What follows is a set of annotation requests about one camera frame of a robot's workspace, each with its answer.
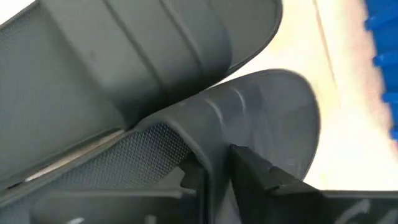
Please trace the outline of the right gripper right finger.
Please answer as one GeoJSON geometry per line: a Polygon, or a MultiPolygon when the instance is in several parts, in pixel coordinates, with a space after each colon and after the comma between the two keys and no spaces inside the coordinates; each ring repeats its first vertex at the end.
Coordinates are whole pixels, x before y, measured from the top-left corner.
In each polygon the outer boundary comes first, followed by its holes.
{"type": "Polygon", "coordinates": [[[247,147],[231,147],[243,224],[398,224],[398,191],[318,190],[247,147]]]}

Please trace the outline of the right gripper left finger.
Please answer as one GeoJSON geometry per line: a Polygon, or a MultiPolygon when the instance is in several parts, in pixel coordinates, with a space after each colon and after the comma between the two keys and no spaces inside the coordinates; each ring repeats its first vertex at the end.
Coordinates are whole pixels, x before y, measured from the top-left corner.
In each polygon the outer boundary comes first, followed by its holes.
{"type": "Polygon", "coordinates": [[[189,157],[150,188],[50,192],[32,224],[203,224],[206,172],[189,157]]]}

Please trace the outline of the black rubber slide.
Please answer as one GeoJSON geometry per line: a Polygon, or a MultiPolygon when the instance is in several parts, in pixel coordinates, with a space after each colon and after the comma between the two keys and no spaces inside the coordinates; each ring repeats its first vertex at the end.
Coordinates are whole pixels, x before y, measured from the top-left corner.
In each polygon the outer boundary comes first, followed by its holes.
{"type": "Polygon", "coordinates": [[[229,76],[282,11],[281,0],[33,0],[0,25],[0,190],[229,76]]]}
{"type": "Polygon", "coordinates": [[[304,178],[318,145],[315,95],[303,77],[265,70],[230,80],[156,112],[126,137],[37,188],[0,206],[0,224],[31,224],[33,203],[51,190],[147,187],[194,153],[208,172],[212,219],[234,215],[226,153],[246,146],[304,178]]]}

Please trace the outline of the blue plastic bin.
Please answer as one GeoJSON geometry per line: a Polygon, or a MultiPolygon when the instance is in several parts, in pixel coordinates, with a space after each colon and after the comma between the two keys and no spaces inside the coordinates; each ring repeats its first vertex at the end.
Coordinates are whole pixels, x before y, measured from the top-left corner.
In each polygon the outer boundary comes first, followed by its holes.
{"type": "Polygon", "coordinates": [[[391,138],[398,141],[398,0],[365,0],[366,30],[372,32],[376,55],[373,64],[381,69],[383,102],[392,116],[391,138]]]}

